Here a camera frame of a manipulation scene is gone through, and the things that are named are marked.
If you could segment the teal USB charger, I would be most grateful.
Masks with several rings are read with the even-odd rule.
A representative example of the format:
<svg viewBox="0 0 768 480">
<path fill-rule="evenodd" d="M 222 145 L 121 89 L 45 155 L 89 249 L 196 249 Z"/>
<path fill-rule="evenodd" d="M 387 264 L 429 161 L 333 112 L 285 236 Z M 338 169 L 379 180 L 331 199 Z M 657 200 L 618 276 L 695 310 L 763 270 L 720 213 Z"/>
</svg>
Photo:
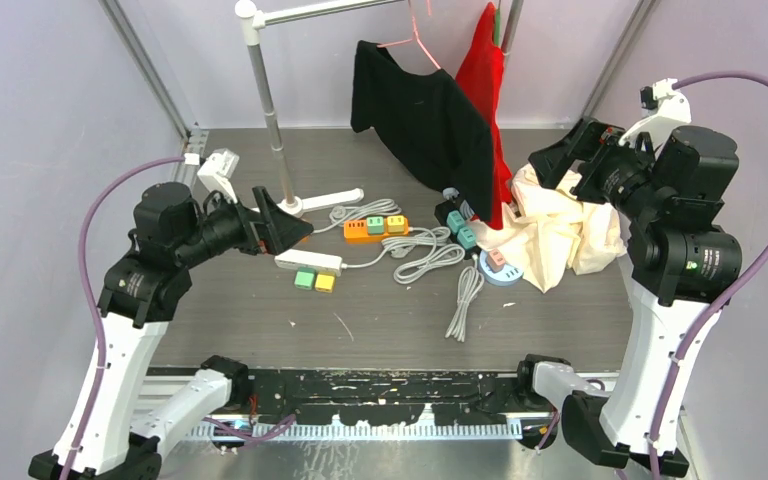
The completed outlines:
<svg viewBox="0 0 768 480">
<path fill-rule="evenodd" d="M 456 239 L 465 250 L 471 250 L 477 246 L 476 235 L 470 227 L 462 227 L 456 234 Z"/>
<path fill-rule="evenodd" d="M 445 224 L 452 235 L 457 235 L 466 226 L 466 220 L 459 211 L 452 210 L 448 212 Z"/>
</svg>

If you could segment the black power strip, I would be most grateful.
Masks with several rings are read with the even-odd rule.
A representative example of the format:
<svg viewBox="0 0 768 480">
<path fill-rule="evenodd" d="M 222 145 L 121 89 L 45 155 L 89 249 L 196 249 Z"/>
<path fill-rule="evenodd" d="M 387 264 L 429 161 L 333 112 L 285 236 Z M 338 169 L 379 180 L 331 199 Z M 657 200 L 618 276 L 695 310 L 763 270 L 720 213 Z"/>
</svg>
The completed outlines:
<svg viewBox="0 0 768 480">
<path fill-rule="evenodd" d="M 448 212 L 449 212 L 449 211 L 452 211 L 452 210 L 457 210 L 457 211 L 459 211 L 459 210 L 458 210 L 458 209 L 455 207 L 455 204 L 454 204 L 453 202 L 451 202 L 451 201 L 444 201 L 444 202 L 442 202 L 442 203 L 439 203 L 439 204 L 437 204 L 437 205 L 435 206 L 434 215 L 435 215 L 435 218 L 436 218 L 436 219 L 438 220 L 438 222 L 440 223 L 440 225 L 441 225 L 441 226 L 444 226 L 444 227 L 446 228 L 446 230 L 448 231 L 448 236 L 449 236 L 450 240 L 451 240 L 452 242 L 454 242 L 454 243 L 456 243 L 456 244 L 460 245 L 460 244 L 458 243 L 457 239 L 456 239 L 456 235 L 452 235 L 452 234 L 451 234 L 451 232 L 450 232 L 450 230 L 449 230 L 449 228 L 448 228 L 448 227 L 446 226 L 446 224 L 445 224 L 446 216 L 447 216 Z"/>
</svg>

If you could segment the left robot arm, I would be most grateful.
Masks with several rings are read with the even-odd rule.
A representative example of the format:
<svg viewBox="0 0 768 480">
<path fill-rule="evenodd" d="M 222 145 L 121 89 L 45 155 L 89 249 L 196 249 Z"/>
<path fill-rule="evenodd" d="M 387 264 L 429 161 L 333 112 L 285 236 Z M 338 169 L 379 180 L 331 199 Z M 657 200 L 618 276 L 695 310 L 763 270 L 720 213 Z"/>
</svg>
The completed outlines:
<svg viewBox="0 0 768 480">
<path fill-rule="evenodd" d="M 143 193 L 130 249 L 106 273 L 93 311 L 101 331 L 78 404 L 55 447 L 32 458 L 32 478 L 155 479 L 203 418 L 248 406 L 248 367 L 214 355 L 162 406 L 134 417 L 151 359 L 191 288 L 191 270 L 230 250 L 277 255 L 312 233 L 264 188 L 255 188 L 254 198 L 255 209 L 220 200 L 203 212 L 178 182 Z"/>
</svg>

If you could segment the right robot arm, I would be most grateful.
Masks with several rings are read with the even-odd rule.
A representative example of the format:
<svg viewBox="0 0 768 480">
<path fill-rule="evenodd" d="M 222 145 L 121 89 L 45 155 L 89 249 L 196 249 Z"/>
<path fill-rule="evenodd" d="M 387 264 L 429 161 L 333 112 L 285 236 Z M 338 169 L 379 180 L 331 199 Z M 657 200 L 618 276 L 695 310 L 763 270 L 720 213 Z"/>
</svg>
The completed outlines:
<svg viewBox="0 0 768 480">
<path fill-rule="evenodd" d="M 718 319 L 714 301 L 742 266 L 739 242 L 714 222 L 739 166 L 736 143 L 700 126 L 629 135 L 583 118 L 529 164 L 547 189 L 576 169 L 576 199 L 607 203 L 628 219 L 633 320 L 611 391 L 564 359 L 530 354 L 518 367 L 516 400 L 531 411 L 551 404 L 567 445 L 595 465 L 622 469 L 633 461 L 683 477 L 689 464 L 676 421 L 701 344 L 681 343 L 700 314 Z"/>
</svg>

